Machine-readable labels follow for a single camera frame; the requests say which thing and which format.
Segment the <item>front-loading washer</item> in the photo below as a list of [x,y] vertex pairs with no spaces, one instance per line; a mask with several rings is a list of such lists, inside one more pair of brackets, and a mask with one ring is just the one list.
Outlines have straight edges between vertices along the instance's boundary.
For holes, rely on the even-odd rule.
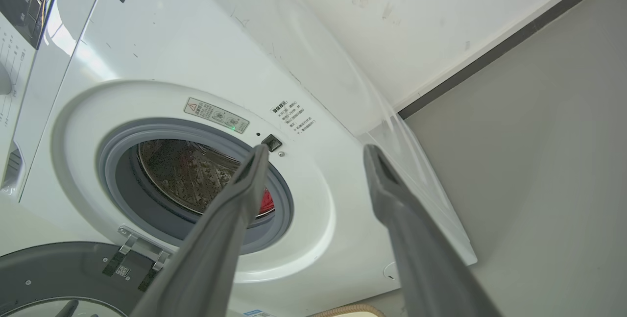
[[[476,261],[414,135],[301,0],[77,0],[82,25],[63,2],[12,138],[23,164],[6,196],[20,207],[76,241],[128,254],[134,238],[167,256],[266,143],[271,205],[247,230],[229,308],[307,316],[399,287],[363,171],[377,144]],[[44,47],[67,59],[45,95]],[[129,274],[111,276],[138,288]]]

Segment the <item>red cloth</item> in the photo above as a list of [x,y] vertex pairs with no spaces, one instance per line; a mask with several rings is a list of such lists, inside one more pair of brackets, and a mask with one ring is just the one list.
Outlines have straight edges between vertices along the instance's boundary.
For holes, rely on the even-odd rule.
[[274,201],[272,200],[272,196],[269,190],[266,188],[264,191],[264,198],[262,199],[262,209],[259,211],[259,214],[264,214],[274,209]]

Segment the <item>hose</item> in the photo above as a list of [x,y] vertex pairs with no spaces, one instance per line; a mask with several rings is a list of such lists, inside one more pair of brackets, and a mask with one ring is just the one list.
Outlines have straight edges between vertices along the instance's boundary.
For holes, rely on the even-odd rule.
[[333,310],[320,312],[311,317],[335,317],[335,316],[341,316],[341,315],[346,315],[347,313],[355,313],[355,312],[368,312],[368,313],[372,313],[376,317],[386,317],[383,314],[383,312],[377,310],[376,308],[374,308],[373,306],[370,306],[369,304],[350,304],[347,306],[333,308]]

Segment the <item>gray wall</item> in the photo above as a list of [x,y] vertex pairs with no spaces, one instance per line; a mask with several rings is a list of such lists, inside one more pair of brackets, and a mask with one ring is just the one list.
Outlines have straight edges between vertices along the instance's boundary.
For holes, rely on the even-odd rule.
[[408,119],[507,317],[627,316],[626,30],[585,0]]

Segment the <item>barcode label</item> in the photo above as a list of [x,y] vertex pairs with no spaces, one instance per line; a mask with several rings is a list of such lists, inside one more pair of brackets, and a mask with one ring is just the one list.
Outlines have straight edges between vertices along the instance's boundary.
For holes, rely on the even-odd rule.
[[275,317],[274,315],[265,313],[262,310],[254,310],[254,311],[246,312],[244,313],[244,315],[248,317]]

